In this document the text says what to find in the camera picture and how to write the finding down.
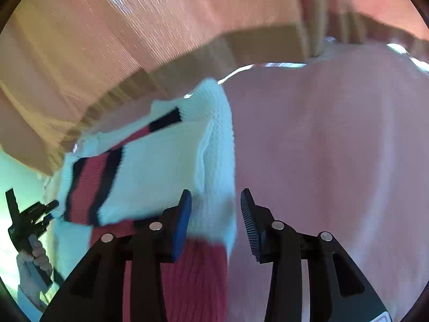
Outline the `left hand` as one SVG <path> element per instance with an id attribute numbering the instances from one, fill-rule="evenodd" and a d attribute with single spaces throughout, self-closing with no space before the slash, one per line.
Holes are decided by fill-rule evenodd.
<path id="1" fill-rule="evenodd" d="M 41 295 L 51 285 L 52 265 L 41 241 L 34 238 L 31 247 L 30 252 L 22 250 L 16 258 L 20 276 L 19 289 L 33 305 L 43 310 Z"/>

